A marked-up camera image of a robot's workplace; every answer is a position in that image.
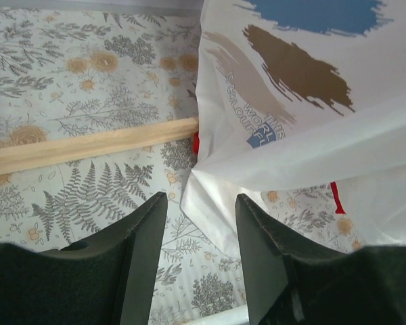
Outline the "floral tablecloth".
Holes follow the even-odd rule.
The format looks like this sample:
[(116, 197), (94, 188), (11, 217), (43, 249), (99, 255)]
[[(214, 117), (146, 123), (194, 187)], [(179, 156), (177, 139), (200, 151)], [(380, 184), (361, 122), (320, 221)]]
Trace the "floral tablecloth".
[[(0, 148), (196, 115), (197, 18), (0, 7)], [(168, 215), (146, 324), (184, 324), (243, 305), (240, 260), (179, 208), (196, 163), (180, 140), (0, 175), (0, 244), (59, 249), (154, 192)]]

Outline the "white plastic laundry basket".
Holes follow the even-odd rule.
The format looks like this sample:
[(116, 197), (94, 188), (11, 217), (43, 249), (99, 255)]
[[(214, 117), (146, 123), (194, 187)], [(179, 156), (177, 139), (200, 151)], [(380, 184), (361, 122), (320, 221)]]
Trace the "white plastic laundry basket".
[(243, 305), (211, 316), (185, 323), (185, 325), (242, 325), (249, 324), (248, 306)]

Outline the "white t shirt blue print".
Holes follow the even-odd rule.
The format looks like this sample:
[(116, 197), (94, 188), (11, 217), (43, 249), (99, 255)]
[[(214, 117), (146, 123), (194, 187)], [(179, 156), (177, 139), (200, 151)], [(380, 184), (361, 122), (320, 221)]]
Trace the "white t shirt blue print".
[(406, 1), (205, 1), (201, 29), (181, 208), (208, 239), (242, 262), (244, 194), (341, 253), (406, 246)]

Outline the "wooden clothes rack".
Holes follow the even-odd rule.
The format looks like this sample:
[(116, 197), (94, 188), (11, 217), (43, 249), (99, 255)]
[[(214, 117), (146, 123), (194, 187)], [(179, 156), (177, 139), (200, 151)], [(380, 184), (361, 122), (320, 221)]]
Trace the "wooden clothes rack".
[(91, 135), (0, 148), (0, 175), (193, 137), (196, 117)]

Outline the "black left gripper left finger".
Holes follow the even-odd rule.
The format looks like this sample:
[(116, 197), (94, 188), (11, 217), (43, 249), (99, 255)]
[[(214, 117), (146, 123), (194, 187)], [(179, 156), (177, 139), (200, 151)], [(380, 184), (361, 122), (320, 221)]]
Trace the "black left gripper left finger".
[(0, 324), (147, 324), (168, 200), (61, 250), (0, 243)]

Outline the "red t shirt on hanger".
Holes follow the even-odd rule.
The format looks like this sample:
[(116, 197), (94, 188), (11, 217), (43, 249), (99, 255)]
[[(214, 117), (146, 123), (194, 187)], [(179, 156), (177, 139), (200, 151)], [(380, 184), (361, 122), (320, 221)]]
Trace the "red t shirt on hanger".
[[(199, 147), (200, 147), (199, 134), (198, 134), (198, 132), (195, 132), (194, 136), (193, 136), (193, 145), (192, 145), (192, 150), (193, 150), (194, 154), (198, 154)], [(345, 211), (344, 211), (344, 209), (342, 207), (341, 201), (340, 201), (340, 197), (339, 197), (339, 193), (338, 193), (338, 187), (337, 187), (336, 182), (332, 182), (330, 184), (330, 187), (331, 187), (332, 194), (333, 194), (333, 197), (334, 197), (334, 202), (336, 203), (336, 211), (335, 211), (335, 213), (339, 214), (339, 215), (345, 215), (346, 213), (345, 213)]]

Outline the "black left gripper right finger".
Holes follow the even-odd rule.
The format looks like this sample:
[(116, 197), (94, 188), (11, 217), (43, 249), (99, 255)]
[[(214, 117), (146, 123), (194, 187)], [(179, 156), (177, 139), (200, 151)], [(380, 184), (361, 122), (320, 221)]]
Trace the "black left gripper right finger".
[(244, 194), (235, 216), (251, 324), (406, 324), (406, 246), (341, 253)]

